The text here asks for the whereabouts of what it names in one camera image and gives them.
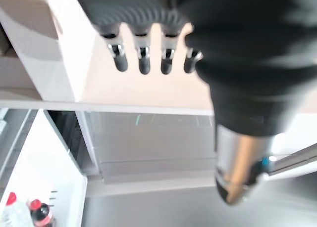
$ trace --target white cabinet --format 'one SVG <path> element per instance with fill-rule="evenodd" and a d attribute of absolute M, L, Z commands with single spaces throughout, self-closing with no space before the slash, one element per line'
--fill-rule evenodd
<path fill-rule="evenodd" d="M 7 175 L 9 180 L 4 186 L 0 213 L 13 191 L 21 201 L 40 199 L 47 203 L 58 227 L 80 227 L 87 178 L 80 172 L 47 112 L 27 113 L 36 116 L 29 131 L 25 131 L 27 136 L 21 151 Z M 4 181 L 5 173 L 0 178 Z"/>

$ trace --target bottle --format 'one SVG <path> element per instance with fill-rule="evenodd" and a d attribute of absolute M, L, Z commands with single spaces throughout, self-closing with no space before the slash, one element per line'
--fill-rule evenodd
<path fill-rule="evenodd" d="M 2 227 L 33 227 L 31 215 L 27 205 L 16 199 L 14 192 L 11 192 L 6 202 L 3 215 Z"/>
<path fill-rule="evenodd" d="M 34 200 L 30 204 L 31 217 L 36 227 L 54 227 L 55 219 L 49 206 L 40 200 Z"/>

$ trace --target shelf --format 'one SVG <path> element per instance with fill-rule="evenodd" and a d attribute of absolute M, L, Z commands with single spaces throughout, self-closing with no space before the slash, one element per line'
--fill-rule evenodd
<path fill-rule="evenodd" d="M 0 56 L 0 74 L 0 99 L 41 99 L 13 48 Z"/>
<path fill-rule="evenodd" d="M 57 227 L 79 227 L 86 195 L 83 176 L 50 117 L 38 111 L 0 203 L 11 191 L 20 201 L 40 199 L 51 206 Z"/>
<path fill-rule="evenodd" d="M 212 115 L 209 86 L 183 69 L 190 24 L 179 37 L 169 75 L 160 71 L 161 33 L 153 25 L 151 72 L 142 75 L 126 24 L 121 34 L 129 67 L 122 73 L 77 0 L 0 0 L 0 5 L 0 21 L 21 60 L 14 61 L 25 68 L 8 79 L 0 70 L 0 107 Z M 314 90 L 301 112 L 316 113 L 316 97 Z"/>

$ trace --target red bottle cap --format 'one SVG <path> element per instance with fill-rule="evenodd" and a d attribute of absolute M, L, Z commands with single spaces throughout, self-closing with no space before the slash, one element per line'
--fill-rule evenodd
<path fill-rule="evenodd" d="M 41 201 L 36 199 L 36 200 L 31 202 L 30 210 L 31 211 L 36 211 L 37 209 L 40 209 L 41 205 L 42 205 Z"/>
<path fill-rule="evenodd" d="M 10 192 L 9 194 L 9 198 L 6 202 L 6 205 L 9 206 L 9 205 L 12 205 L 14 202 L 16 201 L 16 195 L 14 192 Z"/>

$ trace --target blue light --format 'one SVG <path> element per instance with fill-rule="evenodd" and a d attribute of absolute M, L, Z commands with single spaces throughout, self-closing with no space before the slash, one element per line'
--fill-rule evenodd
<path fill-rule="evenodd" d="M 262 164 L 267 166 L 269 164 L 269 159 L 266 157 L 262 160 Z"/>

